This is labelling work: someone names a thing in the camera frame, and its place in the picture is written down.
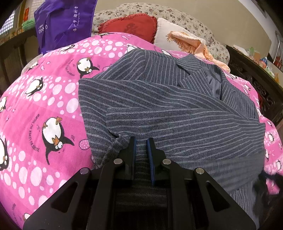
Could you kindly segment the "grey pinstriped suit jacket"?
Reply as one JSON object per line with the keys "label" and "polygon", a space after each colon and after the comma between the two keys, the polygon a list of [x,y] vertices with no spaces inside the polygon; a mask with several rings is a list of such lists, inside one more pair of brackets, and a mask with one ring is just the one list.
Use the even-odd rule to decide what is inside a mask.
{"label": "grey pinstriped suit jacket", "polygon": [[253,187],[264,167],[265,125],[255,104],[216,65],[134,49],[106,71],[79,80],[79,103],[96,168],[137,139],[135,183],[120,206],[164,206],[150,183],[146,141],[181,167],[204,168],[256,225]]}

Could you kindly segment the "pink penguin print blanket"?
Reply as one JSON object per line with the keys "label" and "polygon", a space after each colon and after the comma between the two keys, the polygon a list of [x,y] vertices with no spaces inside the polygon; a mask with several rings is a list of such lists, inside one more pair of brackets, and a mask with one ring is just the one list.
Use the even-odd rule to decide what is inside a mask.
{"label": "pink penguin print blanket", "polygon": [[[175,58],[191,54],[162,50],[127,33],[99,34],[44,54],[4,92],[1,97],[1,204],[20,229],[81,168],[98,170],[108,163],[96,168],[92,160],[79,103],[79,80],[106,71],[134,49]],[[278,207],[282,201],[282,142],[274,124],[260,112],[259,99],[251,83],[220,69],[255,104],[259,121],[266,127],[264,167],[253,187],[260,223],[262,212]],[[107,219],[108,229],[169,227],[167,190],[163,185],[152,184],[151,169],[151,186],[164,191],[165,205],[116,204],[117,194],[134,186],[135,163],[136,158],[133,180],[112,182],[105,217],[98,215],[102,206],[93,203],[91,229],[98,228],[103,218]]]}

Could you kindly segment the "dark carved wooden cabinet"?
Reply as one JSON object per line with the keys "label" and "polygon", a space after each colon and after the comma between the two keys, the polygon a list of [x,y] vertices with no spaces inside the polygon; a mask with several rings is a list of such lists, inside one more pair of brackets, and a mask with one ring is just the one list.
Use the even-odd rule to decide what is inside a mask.
{"label": "dark carved wooden cabinet", "polygon": [[233,47],[226,46],[231,73],[251,83],[259,96],[261,113],[276,126],[282,120],[282,87],[258,64]]}

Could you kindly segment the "dark wooden side table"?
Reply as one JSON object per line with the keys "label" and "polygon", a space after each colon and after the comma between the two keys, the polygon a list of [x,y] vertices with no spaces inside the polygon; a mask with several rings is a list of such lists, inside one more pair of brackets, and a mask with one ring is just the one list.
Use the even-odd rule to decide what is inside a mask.
{"label": "dark wooden side table", "polygon": [[1,45],[1,95],[21,75],[26,66],[24,44],[33,36],[36,37],[35,28],[24,31]]}

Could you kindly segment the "white pillow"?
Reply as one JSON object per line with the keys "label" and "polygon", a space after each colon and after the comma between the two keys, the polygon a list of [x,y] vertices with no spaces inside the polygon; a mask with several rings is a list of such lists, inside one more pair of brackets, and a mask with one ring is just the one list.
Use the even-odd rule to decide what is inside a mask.
{"label": "white pillow", "polygon": [[197,37],[193,33],[189,32],[185,28],[176,25],[174,23],[169,22],[168,20],[164,18],[158,18],[157,19],[157,30],[154,37],[154,45],[157,47],[167,50],[167,51],[181,51],[179,46],[174,41],[168,41],[167,35],[171,32],[185,32],[188,35],[191,35],[194,38],[200,39],[204,44],[206,44],[206,41],[203,38]]}

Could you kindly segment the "red heart-shaped pillow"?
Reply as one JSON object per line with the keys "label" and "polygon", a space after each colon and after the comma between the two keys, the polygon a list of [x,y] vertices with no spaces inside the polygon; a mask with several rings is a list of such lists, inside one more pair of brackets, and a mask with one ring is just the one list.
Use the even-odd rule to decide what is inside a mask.
{"label": "red heart-shaped pillow", "polygon": [[98,33],[121,32],[135,35],[149,43],[154,43],[157,31],[157,19],[145,13],[137,13],[126,17],[110,19],[100,24]]}

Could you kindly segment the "purple fabric tote bag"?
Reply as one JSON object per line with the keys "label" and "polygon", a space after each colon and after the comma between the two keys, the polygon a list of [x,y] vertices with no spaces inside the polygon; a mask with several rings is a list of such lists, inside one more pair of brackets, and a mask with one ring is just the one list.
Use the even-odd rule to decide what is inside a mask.
{"label": "purple fabric tote bag", "polygon": [[90,37],[96,4],[97,0],[44,1],[34,12],[40,53]]}

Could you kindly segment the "floral print quilt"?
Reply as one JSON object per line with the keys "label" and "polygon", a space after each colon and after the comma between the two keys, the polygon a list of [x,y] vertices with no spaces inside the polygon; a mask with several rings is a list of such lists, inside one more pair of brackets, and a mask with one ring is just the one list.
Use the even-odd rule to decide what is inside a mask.
{"label": "floral print quilt", "polygon": [[216,60],[228,64],[230,55],[224,45],[216,40],[213,32],[193,16],[177,9],[153,3],[123,3],[112,10],[96,11],[94,13],[91,35],[98,34],[98,27],[110,19],[121,18],[136,13],[145,13],[156,17],[158,21],[154,44],[166,50],[179,50],[174,42],[167,41],[170,31],[192,33],[206,41],[206,46]]}

